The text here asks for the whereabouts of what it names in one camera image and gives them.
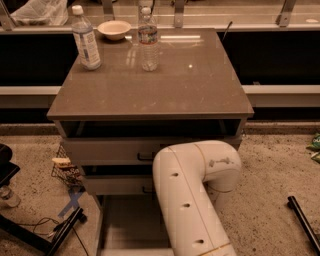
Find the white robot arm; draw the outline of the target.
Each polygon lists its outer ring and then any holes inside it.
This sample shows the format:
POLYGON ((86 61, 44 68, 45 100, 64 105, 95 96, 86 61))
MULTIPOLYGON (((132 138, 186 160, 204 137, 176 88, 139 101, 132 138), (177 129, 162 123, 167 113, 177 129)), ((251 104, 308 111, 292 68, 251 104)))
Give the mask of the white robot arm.
POLYGON ((240 176, 236 149, 222 141, 168 146, 153 180, 174 256, 237 256, 217 211, 240 176))

